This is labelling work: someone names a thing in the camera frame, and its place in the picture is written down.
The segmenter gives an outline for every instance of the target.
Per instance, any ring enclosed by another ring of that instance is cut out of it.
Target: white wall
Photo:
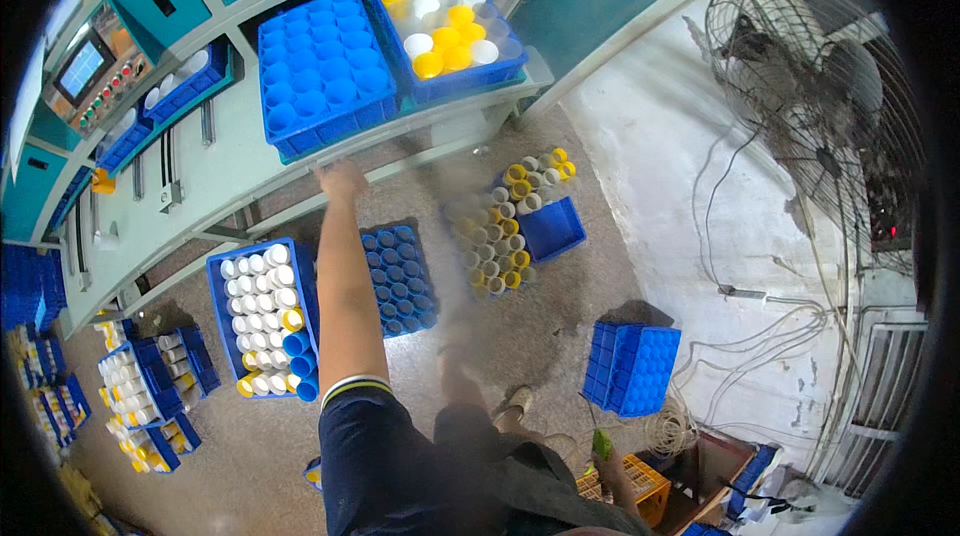
[[[701,266],[691,211],[694,180],[711,145],[726,136],[697,186],[694,208],[703,230],[711,189],[733,150],[747,138],[681,18],[689,15],[702,26],[708,2],[697,0],[670,16],[560,102],[605,189],[646,300],[676,318],[682,329],[676,368],[690,356],[691,341],[748,338],[791,310],[773,302],[725,300]],[[810,241],[786,212],[793,197],[786,173],[770,162],[762,147],[751,144],[737,157],[710,216],[717,278],[739,289],[811,298],[826,306]],[[841,239],[815,209],[814,218],[822,269],[833,289]],[[775,264],[774,257],[790,269]],[[786,325],[799,327],[809,317],[799,314]],[[837,346],[831,320],[818,338],[787,353],[796,358],[770,363],[740,379],[718,404],[712,422],[746,422],[782,431],[785,434],[742,425],[724,428],[749,440],[777,441],[786,446],[785,462],[806,469],[831,395]],[[752,354],[698,348],[694,355],[736,366]],[[725,376],[701,366],[683,388],[698,417],[706,415]]]

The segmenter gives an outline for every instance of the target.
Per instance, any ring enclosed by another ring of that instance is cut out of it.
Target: yellow crate
[[[633,496],[640,517],[650,528],[655,528],[664,518],[666,499],[670,496],[670,480],[634,454],[623,457],[623,469],[633,483]],[[595,470],[577,480],[577,494],[589,501],[604,501],[600,494],[600,478]]]

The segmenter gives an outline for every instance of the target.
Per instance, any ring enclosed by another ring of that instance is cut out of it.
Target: blue plastic crate
[[[191,107],[195,99],[224,79],[227,75],[227,44],[211,42],[206,46],[206,52],[209,54],[206,66],[157,101],[152,109],[145,108],[144,116],[157,124],[166,122],[178,111]]]
[[[620,417],[656,413],[664,405],[680,331],[673,327],[596,322],[583,395]]]
[[[116,136],[113,142],[103,142],[97,146],[97,168],[103,168],[107,171],[116,170],[127,155],[154,131],[154,121],[146,115],[142,100],[137,101],[134,109],[136,109],[136,121],[133,122],[133,125],[127,128],[123,134]]]
[[[433,295],[424,254],[414,229],[407,225],[389,226],[362,233],[360,240],[367,253],[366,265],[373,282],[374,294],[377,296],[383,338],[414,334],[435,326],[437,300]],[[417,265],[416,272],[412,271],[413,265],[406,265],[408,262]],[[394,290],[394,285],[401,287]],[[390,290],[390,298],[380,296],[383,289]]]
[[[313,0],[257,29],[267,144],[295,157],[397,113],[397,83],[361,0]]]
[[[136,425],[132,430],[158,428],[184,410],[184,403],[180,398],[177,386],[174,385],[173,379],[167,373],[167,366],[163,362],[161,350],[157,347],[157,342],[153,338],[127,340],[110,353],[105,354],[98,361],[98,364],[120,351],[131,351],[133,353],[136,365],[140,370],[140,376],[147,384],[146,392],[153,402],[153,408],[160,416],[160,419],[143,425]]]
[[[387,49],[390,50],[390,60],[402,71],[403,86],[409,91],[410,97],[417,104],[439,102],[450,98],[457,98],[466,93],[484,90],[490,86],[506,83],[517,77],[524,64],[529,61],[526,50],[516,59],[498,60],[486,65],[468,67],[428,80],[421,80],[414,73],[413,64],[403,49],[403,38],[397,32],[386,8],[380,0],[368,0],[373,14],[387,38]],[[497,11],[498,20],[504,20]],[[507,36],[510,40],[520,43],[520,39],[513,29]]]
[[[535,264],[548,262],[587,239],[570,196],[515,219]]]
[[[217,370],[213,367],[210,360],[210,353],[207,351],[207,345],[204,344],[204,335],[200,333],[199,326],[179,327],[175,330],[183,341],[183,348],[186,349],[186,359],[190,362],[190,369],[197,377],[197,384],[201,393],[200,398],[207,398],[215,388],[220,386],[220,377],[217,376]]]
[[[236,348],[236,334],[234,334],[233,317],[227,311],[228,296],[224,291],[226,280],[220,275],[220,264],[225,259],[246,257],[254,253],[262,254],[275,244],[285,244],[290,249],[290,265],[296,276],[296,296],[304,314],[304,327],[310,337],[310,346],[317,353],[317,335],[320,333],[320,309],[317,303],[317,277],[313,270],[314,254],[312,247],[294,242],[292,238],[278,238],[269,242],[262,242],[236,249],[228,253],[212,254],[206,260],[206,278],[210,284],[210,297],[213,300],[213,313],[217,318],[217,330],[220,331],[220,340],[226,358],[229,361],[230,374],[234,382],[248,374],[243,366],[243,354]],[[276,395],[273,393],[255,399],[282,399],[297,397],[292,392]]]

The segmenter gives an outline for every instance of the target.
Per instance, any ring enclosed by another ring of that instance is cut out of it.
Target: cable
[[[723,181],[730,175],[730,170],[734,168],[734,161],[737,159],[740,151],[747,148],[760,133],[760,130],[754,130],[753,134],[751,134],[743,144],[736,147],[736,150],[734,150],[733,154],[729,157],[729,163],[726,164],[726,171],[723,172],[723,175],[720,176],[720,179],[714,184],[713,191],[710,192],[709,201],[706,203],[706,214],[703,217],[703,231],[706,234],[706,257],[710,263],[710,275],[713,276],[713,282],[717,287],[720,286],[720,281],[717,279],[717,273],[714,269],[714,244],[711,242],[711,209],[714,208],[714,196],[716,196],[717,189],[720,188]]]

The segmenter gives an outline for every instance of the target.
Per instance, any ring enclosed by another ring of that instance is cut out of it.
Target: yellow plastic ring
[[[507,171],[503,173],[503,181],[507,184],[515,184],[526,177],[527,170],[519,163],[514,163],[513,165],[507,167]]]
[[[517,180],[510,186],[510,196],[516,200],[534,192],[534,186],[526,180]]]
[[[503,284],[506,285],[508,289],[515,289],[521,285],[521,274],[516,271],[505,271],[500,274],[500,278],[503,279]]]
[[[517,223],[516,219],[504,219],[500,223],[500,227],[503,228],[503,236],[505,237],[511,237],[521,230],[521,224]]]
[[[559,172],[559,179],[567,182],[570,178],[577,175],[577,166],[566,160],[557,165],[557,171]]]
[[[530,265],[530,253],[526,251],[514,251],[513,254],[510,255],[510,261],[513,263],[513,267],[522,269]]]

